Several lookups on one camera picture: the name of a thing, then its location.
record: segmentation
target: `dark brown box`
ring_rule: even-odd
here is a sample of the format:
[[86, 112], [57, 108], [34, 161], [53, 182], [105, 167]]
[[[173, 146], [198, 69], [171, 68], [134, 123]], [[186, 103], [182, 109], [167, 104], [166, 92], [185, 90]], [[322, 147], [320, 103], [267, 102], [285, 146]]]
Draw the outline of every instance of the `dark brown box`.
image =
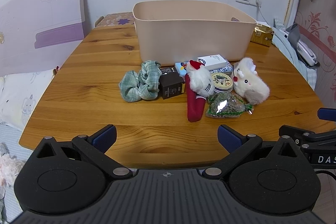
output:
[[163, 99], [171, 98], [184, 93], [184, 81], [178, 73], [161, 75], [159, 89]]

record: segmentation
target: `floral wallpaper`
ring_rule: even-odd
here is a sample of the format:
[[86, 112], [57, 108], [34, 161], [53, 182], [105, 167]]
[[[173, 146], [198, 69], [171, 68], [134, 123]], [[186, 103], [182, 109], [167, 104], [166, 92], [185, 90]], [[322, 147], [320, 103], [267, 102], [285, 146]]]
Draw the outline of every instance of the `floral wallpaper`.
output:
[[336, 0], [300, 0], [295, 22], [320, 62], [315, 92], [336, 108]]

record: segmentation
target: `white headboard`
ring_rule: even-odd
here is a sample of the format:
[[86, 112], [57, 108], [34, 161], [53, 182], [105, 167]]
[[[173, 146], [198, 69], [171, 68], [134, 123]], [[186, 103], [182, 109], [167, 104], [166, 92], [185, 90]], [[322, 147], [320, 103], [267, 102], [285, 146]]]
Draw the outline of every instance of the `white headboard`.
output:
[[83, 0], [10, 0], [0, 8], [0, 76], [61, 67], [84, 21]]

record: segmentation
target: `pillow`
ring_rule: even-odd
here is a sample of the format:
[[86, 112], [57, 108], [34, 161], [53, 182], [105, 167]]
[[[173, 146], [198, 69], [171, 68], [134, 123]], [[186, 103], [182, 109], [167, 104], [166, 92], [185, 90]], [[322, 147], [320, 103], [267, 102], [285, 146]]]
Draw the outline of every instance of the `pillow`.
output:
[[0, 120], [23, 131], [53, 78], [53, 70], [6, 75], [0, 94]]

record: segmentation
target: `wood grain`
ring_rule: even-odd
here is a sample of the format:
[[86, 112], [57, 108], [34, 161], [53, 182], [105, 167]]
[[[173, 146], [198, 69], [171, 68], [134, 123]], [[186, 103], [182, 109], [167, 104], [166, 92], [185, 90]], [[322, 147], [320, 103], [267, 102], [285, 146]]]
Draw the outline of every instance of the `wood grain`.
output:
[[130, 168], [206, 166], [227, 152], [217, 141], [217, 128], [227, 124], [243, 135], [277, 140], [283, 124], [316, 132], [334, 129], [320, 121], [322, 104], [308, 83], [274, 46], [250, 43], [260, 77], [269, 85], [267, 101], [240, 118], [203, 117], [190, 123], [186, 94], [163, 100], [125, 102], [118, 83], [128, 70], [140, 70], [139, 45], [133, 25], [94, 29], [70, 55], [42, 96], [20, 139], [34, 149], [46, 136], [69, 141], [91, 135], [106, 124], [117, 127], [116, 143], [106, 153]]

